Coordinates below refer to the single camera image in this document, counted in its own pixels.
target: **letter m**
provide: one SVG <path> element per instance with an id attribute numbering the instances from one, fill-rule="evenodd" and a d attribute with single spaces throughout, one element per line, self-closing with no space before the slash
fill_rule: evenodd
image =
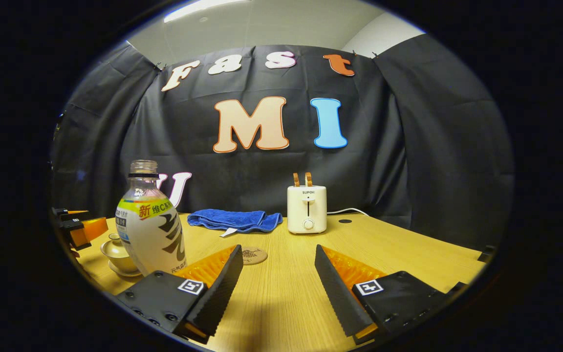
<path id="1" fill-rule="evenodd" d="M 216 153 L 229 153 L 238 145 L 232 140 L 232 131 L 236 133 L 240 144 L 249 149 L 255 134 L 260 130 L 260 138 L 255 143 L 259 149 L 284 149 L 290 142 L 283 135 L 282 107 L 286 98 L 267 96 L 258 103 L 253 115 L 244 110 L 238 100 L 218 102 L 214 109 L 218 110 L 218 142 L 212 147 Z"/>

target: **power cord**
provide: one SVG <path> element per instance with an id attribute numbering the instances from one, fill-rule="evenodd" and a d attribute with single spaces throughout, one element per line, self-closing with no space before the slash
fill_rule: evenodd
<path id="1" fill-rule="evenodd" d="M 369 216 L 369 214 L 366 214 L 365 212 L 363 212 L 360 209 L 355 209 L 355 208 L 346 208 L 346 209 L 342 209 L 342 210 L 338 210 L 337 212 L 327 212 L 327 214 L 337 214 L 337 213 L 342 213 L 342 212 L 346 212 L 347 210 L 355 210 L 357 212 L 360 212 L 366 216 Z"/>

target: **blue towel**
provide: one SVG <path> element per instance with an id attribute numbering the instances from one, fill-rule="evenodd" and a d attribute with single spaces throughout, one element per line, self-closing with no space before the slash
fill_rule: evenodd
<path id="1" fill-rule="evenodd" d="M 187 219 L 190 226 L 203 225 L 213 230 L 226 230 L 231 227 L 242 234 L 252 231 L 271 232 L 283 221 L 280 213 L 267 215 L 263 211 L 228 212 L 218 209 L 197 210 Z"/>

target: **ceiling light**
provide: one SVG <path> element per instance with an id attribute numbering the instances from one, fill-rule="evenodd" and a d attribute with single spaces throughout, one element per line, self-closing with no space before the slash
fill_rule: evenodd
<path id="1" fill-rule="evenodd" d="M 182 8 L 176 9 L 172 13 L 166 15 L 165 23 L 171 22 L 173 20 L 177 20 L 178 18 L 186 16 L 191 13 L 196 13 L 197 11 L 205 10 L 208 7 L 231 4 L 232 2 L 239 2 L 239 1 L 250 1 L 250 0 L 199 0 L 188 6 L 184 6 Z"/>

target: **plastic bottle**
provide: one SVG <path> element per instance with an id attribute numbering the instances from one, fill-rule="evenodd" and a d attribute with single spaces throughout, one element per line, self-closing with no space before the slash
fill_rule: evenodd
<path id="1" fill-rule="evenodd" d="M 143 276 L 155 270 L 172 273 L 187 265 L 181 222 L 156 186 L 157 170 L 155 161 L 134 160 L 130 189 L 116 208 L 119 237 Z"/>

